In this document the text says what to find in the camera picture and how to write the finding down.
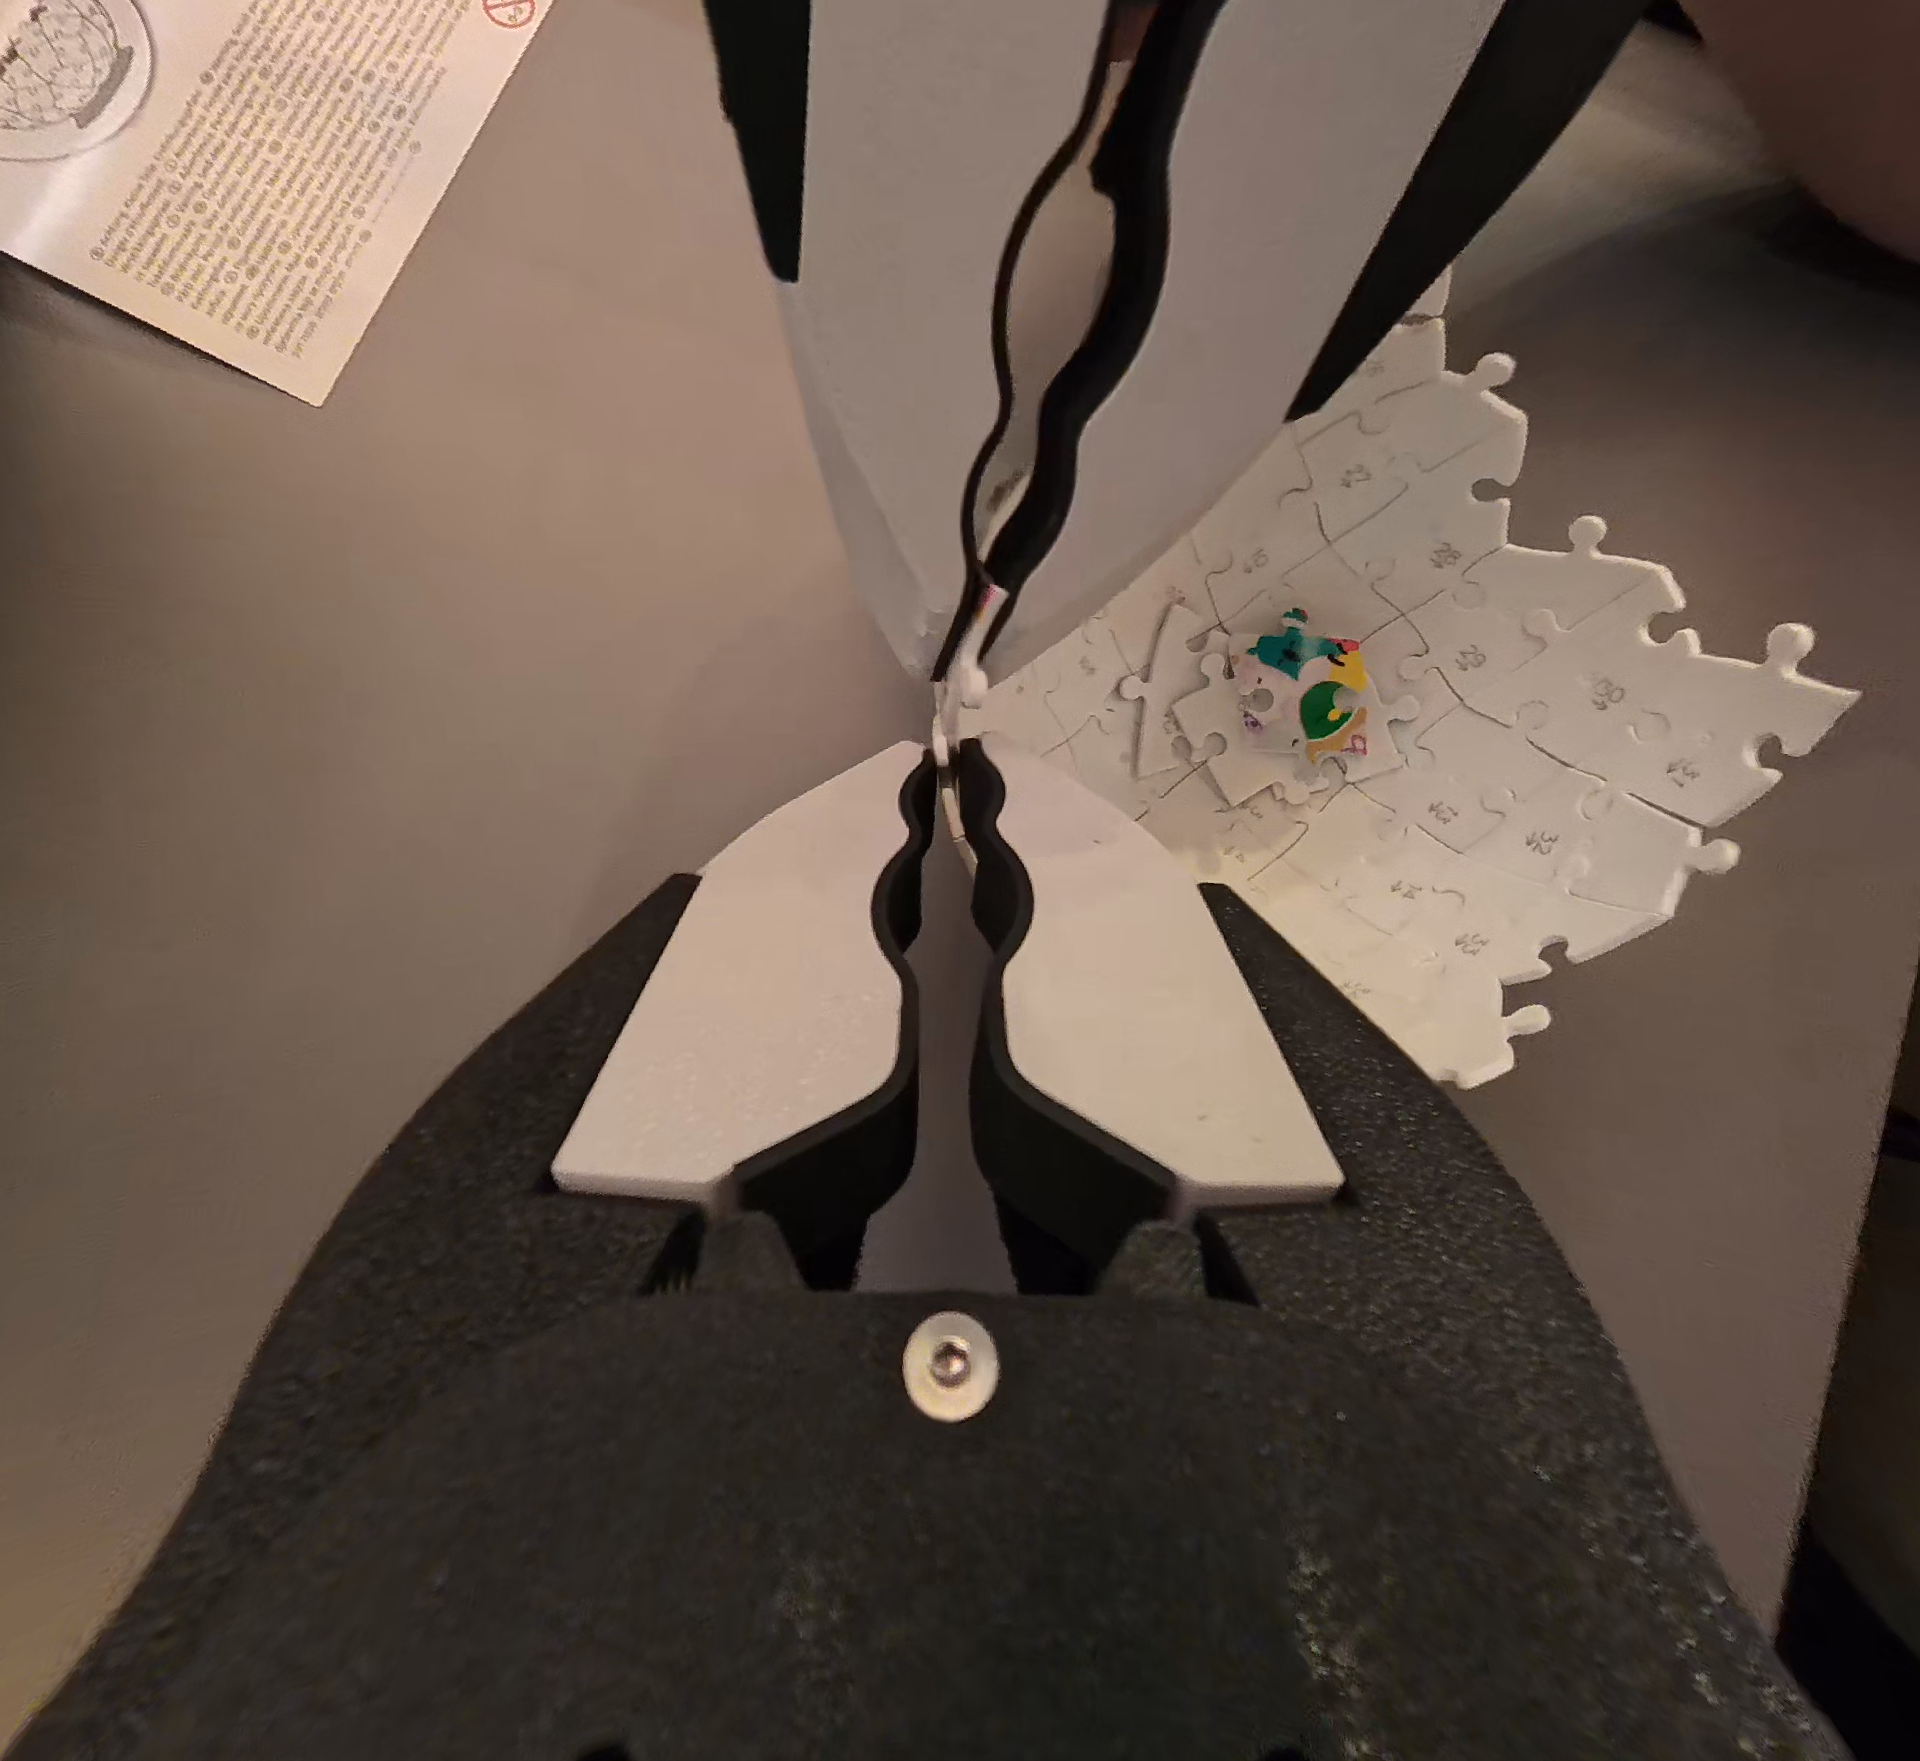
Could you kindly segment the white instruction leaflet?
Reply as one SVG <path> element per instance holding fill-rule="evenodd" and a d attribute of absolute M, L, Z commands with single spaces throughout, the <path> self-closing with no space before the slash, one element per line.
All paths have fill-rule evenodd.
<path fill-rule="evenodd" d="M 552 0 L 3 0 L 3 248 L 321 404 Z"/>

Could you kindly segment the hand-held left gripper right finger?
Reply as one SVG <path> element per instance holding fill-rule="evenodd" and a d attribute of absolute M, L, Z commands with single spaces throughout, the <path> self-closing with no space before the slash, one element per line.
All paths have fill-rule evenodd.
<path fill-rule="evenodd" d="M 1341 1172 L 1183 862 L 1017 740 L 967 740 L 972 919 L 992 949 L 972 1144 L 1017 1209 L 1331 1198 Z"/>

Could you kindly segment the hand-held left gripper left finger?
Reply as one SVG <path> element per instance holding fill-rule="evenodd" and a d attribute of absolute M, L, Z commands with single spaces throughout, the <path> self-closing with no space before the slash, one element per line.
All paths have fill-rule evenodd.
<path fill-rule="evenodd" d="M 881 1086 L 901 984 L 874 891 L 919 771 L 914 742 L 891 743 L 708 860 L 551 1164 L 562 1190 L 713 1203 L 748 1160 Z"/>

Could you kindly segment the colourful loose puzzle piece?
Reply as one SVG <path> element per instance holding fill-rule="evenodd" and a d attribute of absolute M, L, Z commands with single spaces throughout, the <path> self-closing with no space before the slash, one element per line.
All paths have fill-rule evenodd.
<path fill-rule="evenodd" d="M 1257 746 L 1299 751 L 1310 764 L 1370 756 L 1380 699 L 1357 641 L 1288 606 L 1260 630 L 1232 635 L 1229 661 L 1242 727 Z"/>

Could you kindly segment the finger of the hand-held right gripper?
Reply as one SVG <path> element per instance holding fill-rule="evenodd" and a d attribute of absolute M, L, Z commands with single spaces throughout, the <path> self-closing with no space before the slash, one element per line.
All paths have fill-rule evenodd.
<path fill-rule="evenodd" d="M 811 0 L 798 272 L 781 293 L 851 579 L 931 678 L 1000 416 L 994 290 L 1088 98 L 1110 0 Z"/>
<path fill-rule="evenodd" d="M 1282 428 L 1505 0 L 1188 0 L 1110 124 L 1114 261 L 987 572 L 1009 674 Z"/>

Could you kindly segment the person's right forearm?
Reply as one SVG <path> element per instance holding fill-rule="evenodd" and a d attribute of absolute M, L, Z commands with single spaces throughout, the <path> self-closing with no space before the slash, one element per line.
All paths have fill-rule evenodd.
<path fill-rule="evenodd" d="M 1919 0 L 1679 1 L 1790 178 L 1919 259 Z"/>

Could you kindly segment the white loose puzzle piece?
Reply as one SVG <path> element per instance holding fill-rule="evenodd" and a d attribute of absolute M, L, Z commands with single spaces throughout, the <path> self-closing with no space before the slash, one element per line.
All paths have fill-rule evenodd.
<path fill-rule="evenodd" d="M 1326 787 L 1310 762 L 1299 702 L 1262 679 L 1260 663 L 1214 650 L 1200 671 L 1204 684 L 1173 702 L 1176 732 L 1229 807 L 1266 788 L 1303 804 Z"/>
<path fill-rule="evenodd" d="M 1203 663 L 1210 648 L 1213 619 L 1176 596 L 1159 619 L 1145 671 L 1119 684 L 1119 695 L 1139 706 L 1135 778 L 1141 783 L 1185 762 L 1176 749 L 1179 721 L 1173 704 L 1204 685 Z"/>

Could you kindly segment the white half puzzle ball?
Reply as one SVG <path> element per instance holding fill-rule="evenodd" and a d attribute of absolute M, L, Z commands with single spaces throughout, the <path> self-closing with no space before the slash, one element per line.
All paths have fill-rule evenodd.
<path fill-rule="evenodd" d="M 1314 959 L 1433 1078 L 1513 1066 L 1547 1017 L 1509 985 L 1667 923 L 1712 836 L 1778 778 L 1760 746 L 1809 751 L 1856 692 L 1808 676 L 1812 627 L 1760 659 L 1708 653 L 1664 564 L 1605 549 L 1597 515 L 1562 549 L 1507 536 L 1527 421 L 1485 354 L 1447 368 L 1443 293 L 1395 325 L 1321 409 L 1266 452 L 1068 640 L 958 707 L 1130 815 L 1200 881 L 1225 884 Z M 1229 807 L 1203 766 L 1135 778 L 1143 674 L 1176 596 L 1213 648 L 1288 606 L 1353 640 L 1377 692 L 1367 758 L 1314 764 L 1303 804 Z"/>

